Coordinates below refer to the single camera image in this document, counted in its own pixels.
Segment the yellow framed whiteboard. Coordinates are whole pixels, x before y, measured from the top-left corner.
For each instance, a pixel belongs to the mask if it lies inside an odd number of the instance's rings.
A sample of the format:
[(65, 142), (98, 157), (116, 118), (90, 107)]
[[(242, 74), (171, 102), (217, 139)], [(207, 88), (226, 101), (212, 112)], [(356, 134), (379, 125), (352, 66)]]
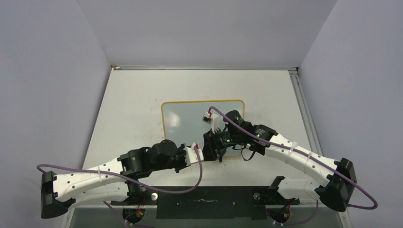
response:
[(240, 99), (164, 102), (161, 105), (161, 113), (165, 139), (175, 142), (178, 146), (183, 143), (188, 146), (197, 143), (202, 149), (203, 134), (211, 129), (202, 118), (211, 106), (224, 114), (237, 110), (244, 117), (245, 103)]

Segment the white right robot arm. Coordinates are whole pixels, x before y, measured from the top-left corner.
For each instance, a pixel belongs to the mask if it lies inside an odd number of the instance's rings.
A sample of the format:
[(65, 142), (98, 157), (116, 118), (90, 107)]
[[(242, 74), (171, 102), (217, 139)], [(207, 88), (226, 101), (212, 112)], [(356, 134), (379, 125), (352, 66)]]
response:
[(224, 117), (206, 111), (202, 120), (211, 126), (203, 135), (206, 161), (221, 160), (227, 148), (239, 145), (252, 154), (274, 158), (308, 176), (308, 179), (276, 177), (269, 189), (272, 202), (318, 200), (338, 212), (349, 207), (357, 183), (350, 160), (342, 158), (338, 161), (314, 153), (265, 125), (245, 121), (237, 110)]

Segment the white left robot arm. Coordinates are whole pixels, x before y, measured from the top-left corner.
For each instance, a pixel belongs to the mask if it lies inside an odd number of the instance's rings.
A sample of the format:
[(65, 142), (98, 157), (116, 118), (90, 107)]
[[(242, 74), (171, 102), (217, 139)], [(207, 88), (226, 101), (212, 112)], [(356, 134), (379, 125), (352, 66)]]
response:
[(154, 171), (173, 169), (175, 172), (201, 164), (204, 160), (198, 144), (176, 146), (163, 140), (152, 147), (130, 150), (111, 161), (87, 170), (40, 164), (41, 218), (52, 219), (82, 204), (102, 201), (137, 204), (142, 188), (156, 187), (140, 183)]

